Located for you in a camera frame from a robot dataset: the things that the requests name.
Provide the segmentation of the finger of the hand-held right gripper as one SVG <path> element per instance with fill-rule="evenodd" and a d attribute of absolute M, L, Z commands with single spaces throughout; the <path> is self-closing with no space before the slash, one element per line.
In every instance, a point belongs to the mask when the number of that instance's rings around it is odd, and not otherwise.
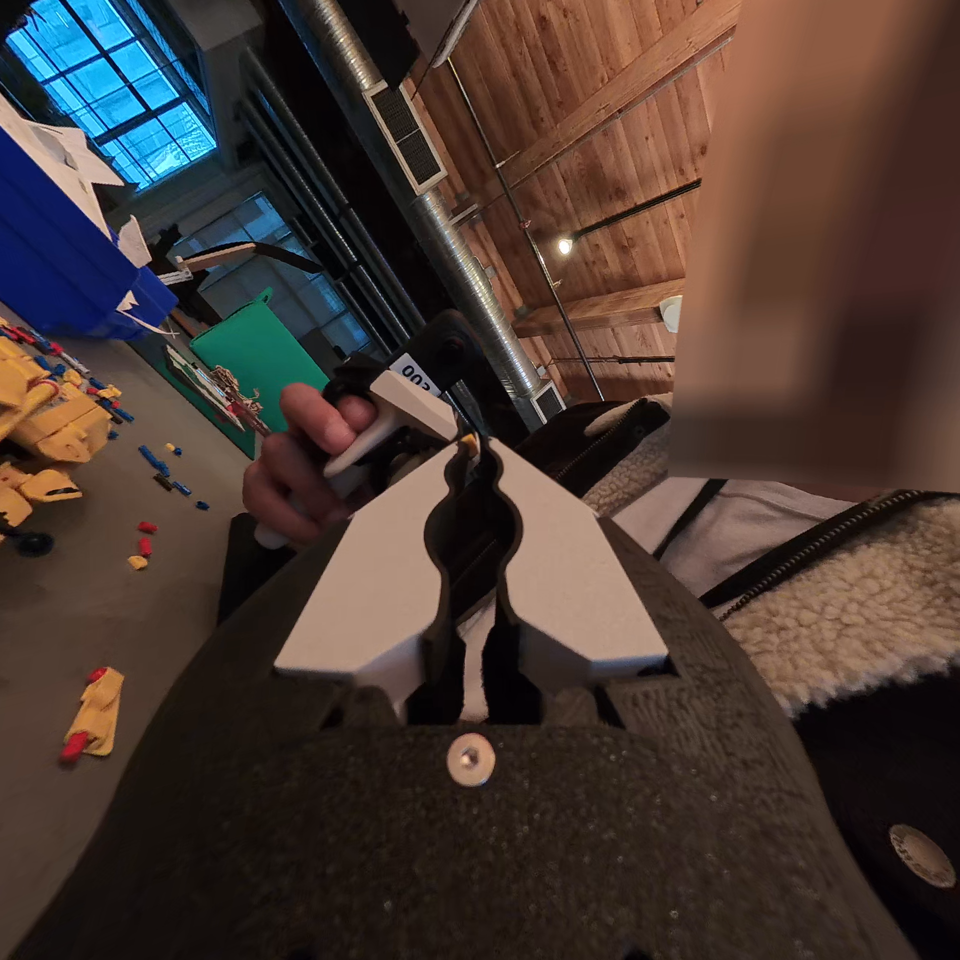
<path fill-rule="evenodd" d="M 394 415 L 402 426 L 447 443 L 459 435 L 457 414 L 448 402 L 392 369 L 384 370 L 371 382 L 369 393 L 378 409 Z"/>

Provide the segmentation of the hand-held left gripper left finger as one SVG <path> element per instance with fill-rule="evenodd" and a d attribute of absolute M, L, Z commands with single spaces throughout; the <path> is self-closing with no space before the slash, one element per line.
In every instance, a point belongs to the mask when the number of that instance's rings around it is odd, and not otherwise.
<path fill-rule="evenodd" d="M 449 444 L 354 513 L 275 657 L 278 674 L 377 688 L 405 714 L 426 681 L 422 639 L 441 608 L 426 526 L 465 455 Z"/>

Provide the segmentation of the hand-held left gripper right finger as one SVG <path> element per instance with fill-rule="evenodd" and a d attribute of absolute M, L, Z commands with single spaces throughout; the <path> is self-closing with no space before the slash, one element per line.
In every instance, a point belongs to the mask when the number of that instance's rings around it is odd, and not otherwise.
<path fill-rule="evenodd" d="M 500 440 L 487 450 L 513 522 L 498 600 L 519 672 L 553 695 L 665 667 L 666 643 L 594 510 Z"/>

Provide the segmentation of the yellow brick car model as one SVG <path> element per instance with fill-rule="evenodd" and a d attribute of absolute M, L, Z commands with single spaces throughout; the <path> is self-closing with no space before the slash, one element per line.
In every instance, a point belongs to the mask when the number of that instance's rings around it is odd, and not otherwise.
<path fill-rule="evenodd" d="M 71 364 L 54 365 L 37 338 L 2 322 L 2 540 L 26 532 L 37 507 L 78 500 L 78 469 L 108 444 L 115 393 Z"/>

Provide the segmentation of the person's right hand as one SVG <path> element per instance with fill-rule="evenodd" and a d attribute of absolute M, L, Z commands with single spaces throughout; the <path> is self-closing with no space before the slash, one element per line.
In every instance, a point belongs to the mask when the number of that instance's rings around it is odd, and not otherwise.
<path fill-rule="evenodd" d="M 337 404 L 305 383 L 285 387 L 279 397 L 287 430 L 271 433 L 243 481 L 246 511 L 286 543 L 307 546 L 354 505 L 325 478 L 327 459 L 346 451 L 377 419 L 365 398 L 346 395 Z"/>

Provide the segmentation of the green board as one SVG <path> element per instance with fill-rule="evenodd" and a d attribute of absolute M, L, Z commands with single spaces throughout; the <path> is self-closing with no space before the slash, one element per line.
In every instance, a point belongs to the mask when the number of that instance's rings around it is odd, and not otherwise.
<path fill-rule="evenodd" d="M 320 391 L 330 379 L 273 311 L 273 294 L 272 287 L 265 288 L 193 338 L 190 347 L 208 368 L 230 371 L 244 397 L 258 393 L 261 421 L 271 432 L 284 432 L 283 390 L 301 383 Z"/>

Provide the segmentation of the white garment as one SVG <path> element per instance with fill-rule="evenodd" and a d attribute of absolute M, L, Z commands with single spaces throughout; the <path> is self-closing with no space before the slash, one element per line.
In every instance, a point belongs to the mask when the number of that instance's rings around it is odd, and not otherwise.
<path fill-rule="evenodd" d="M 705 485 L 701 478 L 669 477 L 618 510 L 614 520 L 654 554 Z M 854 505 L 777 482 L 728 481 L 672 540 L 660 562 L 691 594 L 700 596 Z"/>

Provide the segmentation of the fleece lined jacket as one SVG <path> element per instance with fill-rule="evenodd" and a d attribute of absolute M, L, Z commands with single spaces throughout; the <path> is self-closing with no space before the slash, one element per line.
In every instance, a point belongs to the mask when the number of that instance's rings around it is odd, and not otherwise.
<path fill-rule="evenodd" d="M 671 401 L 567 410 L 519 453 L 614 520 L 669 478 Z M 649 553 L 665 571 L 667 546 L 729 481 L 705 480 Z M 790 487 L 854 505 L 700 596 L 667 572 L 724 624 L 793 722 L 847 848 L 918 957 L 958 958 L 958 883 L 919 879 L 888 836 L 894 824 L 918 829 L 958 875 L 958 495 Z"/>

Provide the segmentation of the blue lit window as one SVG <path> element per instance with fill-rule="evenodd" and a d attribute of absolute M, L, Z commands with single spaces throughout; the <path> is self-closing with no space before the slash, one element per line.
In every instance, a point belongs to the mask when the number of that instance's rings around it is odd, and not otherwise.
<path fill-rule="evenodd" d="M 196 43 L 167 2 L 32 2 L 2 53 L 139 190 L 217 151 Z"/>

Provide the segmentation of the pale jacket button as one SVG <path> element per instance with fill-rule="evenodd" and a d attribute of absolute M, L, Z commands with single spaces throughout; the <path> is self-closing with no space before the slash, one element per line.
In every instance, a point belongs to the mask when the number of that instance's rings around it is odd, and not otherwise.
<path fill-rule="evenodd" d="M 957 870 L 941 846 L 927 834 L 906 823 L 889 828 L 889 841 L 902 864 L 917 878 L 938 890 L 953 890 Z"/>

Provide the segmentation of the silver ventilation duct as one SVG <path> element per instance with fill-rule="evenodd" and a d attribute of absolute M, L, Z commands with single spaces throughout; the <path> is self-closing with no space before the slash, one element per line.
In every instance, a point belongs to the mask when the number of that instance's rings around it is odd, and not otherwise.
<path fill-rule="evenodd" d="M 438 186 L 417 196 L 364 99 L 384 80 L 337 2 L 284 1 L 286 17 L 387 186 L 528 433 L 544 424 L 530 398 L 542 383 Z"/>

